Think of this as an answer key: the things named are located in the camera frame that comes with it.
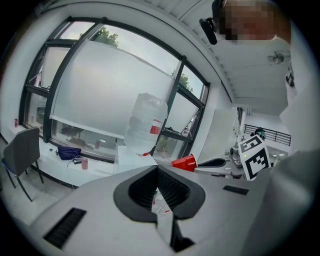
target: floor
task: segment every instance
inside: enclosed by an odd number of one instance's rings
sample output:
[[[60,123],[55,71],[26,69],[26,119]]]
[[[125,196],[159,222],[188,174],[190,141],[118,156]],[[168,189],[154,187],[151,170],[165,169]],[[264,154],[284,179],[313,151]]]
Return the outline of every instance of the floor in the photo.
[[[3,158],[5,146],[6,143],[0,138],[0,159]],[[0,182],[2,184],[0,198],[12,216],[30,225],[45,209],[70,195],[73,189],[44,176],[42,176],[44,182],[42,184],[38,173],[31,168],[27,169],[27,173],[21,174],[19,178],[33,202],[29,201],[13,175],[11,177],[16,188],[12,186],[2,164],[0,165]]]

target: red label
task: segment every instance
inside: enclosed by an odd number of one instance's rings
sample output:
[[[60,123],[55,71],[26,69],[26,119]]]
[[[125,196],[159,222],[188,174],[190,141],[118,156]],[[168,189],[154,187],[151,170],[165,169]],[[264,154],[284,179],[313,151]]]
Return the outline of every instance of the red label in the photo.
[[[151,129],[150,129],[150,133],[151,134],[159,134],[160,133],[160,127],[156,127],[154,125],[151,126]]]
[[[162,123],[156,119],[153,120],[153,125],[151,126],[150,133],[151,134],[159,134],[161,131]]]

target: plastic water bottle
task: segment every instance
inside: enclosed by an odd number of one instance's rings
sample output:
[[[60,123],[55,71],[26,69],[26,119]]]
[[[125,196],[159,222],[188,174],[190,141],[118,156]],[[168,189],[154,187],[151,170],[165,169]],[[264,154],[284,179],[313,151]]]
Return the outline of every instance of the plastic water bottle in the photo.
[[[167,115],[168,106],[162,99],[148,93],[139,94],[124,135],[126,147],[140,156],[150,152]]]
[[[151,212],[158,216],[164,216],[171,211],[166,200],[157,188],[153,196]]]

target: roller shade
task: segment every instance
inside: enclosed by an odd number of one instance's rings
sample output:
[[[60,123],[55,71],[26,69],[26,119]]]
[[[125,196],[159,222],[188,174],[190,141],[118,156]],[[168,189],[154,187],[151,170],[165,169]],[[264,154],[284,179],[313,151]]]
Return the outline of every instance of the roller shade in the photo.
[[[138,94],[166,101],[171,83],[171,76],[148,62],[87,40],[65,69],[51,118],[123,138]]]
[[[183,97],[180,93],[175,95],[170,114],[165,127],[182,133],[191,119],[195,116],[199,108]]]
[[[46,50],[42,68],[42,87],[51,86],[52,80],[69,50],[69,48],[63,47],[49,47]]]

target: sky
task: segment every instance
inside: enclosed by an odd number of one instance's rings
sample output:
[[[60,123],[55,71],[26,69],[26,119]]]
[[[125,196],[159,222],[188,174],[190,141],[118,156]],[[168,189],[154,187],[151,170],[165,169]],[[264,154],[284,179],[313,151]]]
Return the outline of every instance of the sky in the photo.
[[[74,22],[61,36],[61,39],[79,39],[79,35],[88,30],[92,25],[93,23],[91,22]],[[110,34],[118,34],[117,42],[119,49],[144,59],[170,75],[177,68],[179,60],[150,40],[115,26],[104,25],[104,27],[110,31]],[[182,72],[189,77],[188,82],[193,88],[192,93],[199,98],[203,87],[202,82],[186,66]]]

